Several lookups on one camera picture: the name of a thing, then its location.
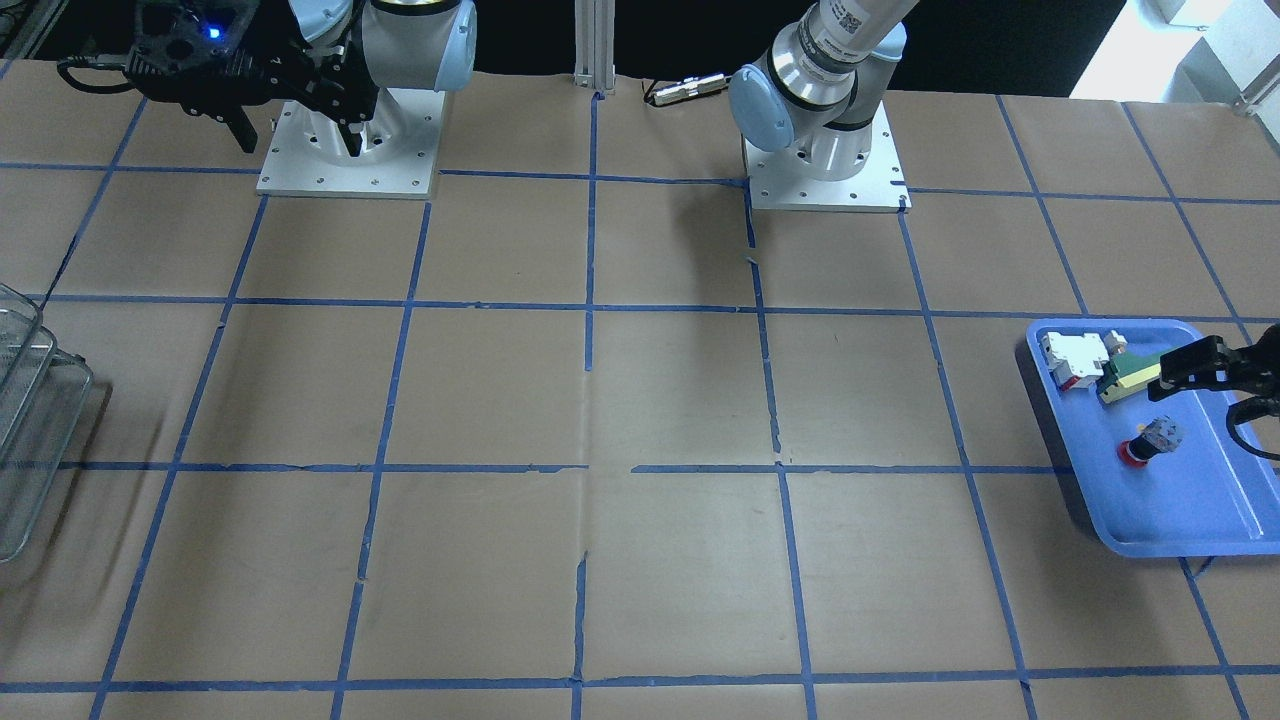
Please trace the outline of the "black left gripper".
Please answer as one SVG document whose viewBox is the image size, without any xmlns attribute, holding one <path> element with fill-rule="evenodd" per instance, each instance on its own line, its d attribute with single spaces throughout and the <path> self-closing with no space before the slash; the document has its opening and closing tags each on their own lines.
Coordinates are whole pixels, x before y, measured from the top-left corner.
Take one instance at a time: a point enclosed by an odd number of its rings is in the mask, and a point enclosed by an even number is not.
<svg viewBox="0 0 1280 720">
<path fill-rule="evenodd" d="M 1206 336 L 1162 354 L 1157 378 L 1147 384 L 1147 398 L 1160 402 L 1190 389 L 1244 389 L 1277 400 L 1279 323 L 1240 350 L 1230 348 L 1221 336 Z"/>
</svg>

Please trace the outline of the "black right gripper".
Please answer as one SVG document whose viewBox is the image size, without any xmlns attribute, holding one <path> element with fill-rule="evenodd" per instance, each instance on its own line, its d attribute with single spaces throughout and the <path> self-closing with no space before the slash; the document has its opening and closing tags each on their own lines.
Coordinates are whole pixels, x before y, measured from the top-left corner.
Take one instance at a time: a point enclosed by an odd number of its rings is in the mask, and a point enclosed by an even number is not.
<svg viewBox="0 0 1280 720">
<path fill-rule="evenodd" d="M 379 88 L 370 77 L 362 45 L 343 45 L 316 61 L 287 1 L 259 1 L 238 47 L 205 61 L 163 61 L 131 49 L 125 78 L 145 97 L 220 111 L 243 152 L 255 152 L 257 131 L 244 106 L 294 99 L 332 120 L 349 158 L 358 158 L 361 126 L 371 120 Z"/>
</svg>

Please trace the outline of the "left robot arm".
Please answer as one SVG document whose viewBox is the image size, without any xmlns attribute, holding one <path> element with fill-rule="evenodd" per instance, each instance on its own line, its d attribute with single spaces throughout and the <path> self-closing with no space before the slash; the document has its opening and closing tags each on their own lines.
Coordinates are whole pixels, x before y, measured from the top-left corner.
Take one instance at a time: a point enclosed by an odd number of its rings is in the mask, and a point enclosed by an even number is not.
<svg viewBox="0 0 1280 720">
<path fill-rule="evenodd" d="M 1277 319 L 1277 279 L 1230 284 L 1224 258 L 1277 256 L 1277 160 L 1251 159 L 1262 190 L 1228 169 L 1242 127 L 1222 108 L 1060 97 L 883 94 L 900 5 L 819 1 L 730 83 L 749 141 L 797 161 L 819 132 L 867 135 L 888 105 L 906 156 L 900 196 L 865 220 L 800 213 L 754 222 L 767 247 L 796 240 L 828 263 L 822 283 L 886 282 L 904 301 L 850 307 L 805 300 L 768 260 L 762 283 L 765 372 L 792 419 L 940 415 L 950 398 L 1001 395 L 1019 322 L 1174 316 L 1222 329 Z"/>
</svg>

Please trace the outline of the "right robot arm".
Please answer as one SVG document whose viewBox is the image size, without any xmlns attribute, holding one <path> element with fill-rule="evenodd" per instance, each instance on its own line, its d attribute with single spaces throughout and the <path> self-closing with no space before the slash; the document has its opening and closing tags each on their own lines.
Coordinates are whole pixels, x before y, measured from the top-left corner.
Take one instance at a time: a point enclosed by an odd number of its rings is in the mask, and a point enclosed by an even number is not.
<svg viewBox="0 0 1280 720">
<path fill-rule="evenodd" d="M 241 150 L 259 141 L 246 108 L 291 100 L 325 117 L 343 151 L 392 88 L 454 92 L 472 74 L 471 1 L 326 1 L 303 29 L 291 1 L 140 1 L 122 74 L 145 97 L 224 124 Z"/>
</svg>

